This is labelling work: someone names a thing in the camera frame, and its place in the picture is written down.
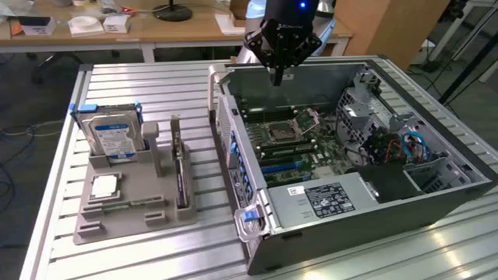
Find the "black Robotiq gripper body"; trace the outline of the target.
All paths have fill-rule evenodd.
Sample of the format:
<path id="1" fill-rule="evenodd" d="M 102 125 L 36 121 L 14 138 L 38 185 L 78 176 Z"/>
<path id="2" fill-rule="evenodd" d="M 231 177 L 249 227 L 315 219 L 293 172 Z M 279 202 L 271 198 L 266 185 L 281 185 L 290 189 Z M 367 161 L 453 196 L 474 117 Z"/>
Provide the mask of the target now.
<path id="1" fill-rule="evenodd" d="M 314 33 L 313 21 L 318 8 L 317 1 L 267 1 L 262 22 L 265 37 L 275 51 L 277 69 L 277 40 L 281 35 L 307 37 Z"/>

